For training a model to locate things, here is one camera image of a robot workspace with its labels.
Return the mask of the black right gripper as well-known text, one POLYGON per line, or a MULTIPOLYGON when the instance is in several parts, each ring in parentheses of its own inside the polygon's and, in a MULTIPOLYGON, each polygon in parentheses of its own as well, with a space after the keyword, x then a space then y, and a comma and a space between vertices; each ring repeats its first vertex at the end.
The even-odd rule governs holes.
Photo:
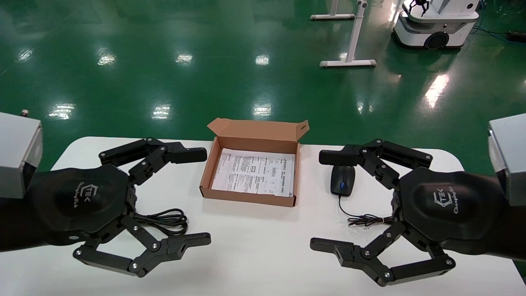
POLYGON ((392 207, 400 222, 365 247, 311 238, 310 248, 335 254, 340 266, 363 271, 381 287, 452 270, 455 260, 442 248, 469 255, 492 253, 492 235, 508 206, 497 178, 465 171, 432 171, 428 169, 432 160, 430 154, 381 139, 360 146, 348 144, 341 150, 321 150, 321 164, 361 166, 386 189, 396 190, 392 207), (400 174, 385 161, 412 171, 399 179, 400 174), (427 252, 430 259, 394 267, 383 264, 379 255, 400 237, 427 252))

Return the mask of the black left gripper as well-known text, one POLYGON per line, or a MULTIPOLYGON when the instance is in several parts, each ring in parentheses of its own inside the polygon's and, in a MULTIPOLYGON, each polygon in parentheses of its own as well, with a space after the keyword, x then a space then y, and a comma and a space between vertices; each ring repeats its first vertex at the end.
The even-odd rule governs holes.
POLYGON ((46 244, 64 246, 85 241, 73 252, 75 259, 142 278, 159 264, 180 260, 186 249, 212 242, 209 233, 156 240, 130 216, 137 201, 134 185, 145 183, 168 163, 207 161, 205 148, 186 148, 181 142, 147 137, 104 150, 99 159, 102 166, 94 169, 42 172, 32 180, 28 202, 46 244), (128 171, 129 177, 117 168, 137 160, 139 163, 128 171), (124 230, 146 248, 141 255, 130 259, 97 250, 124 230))

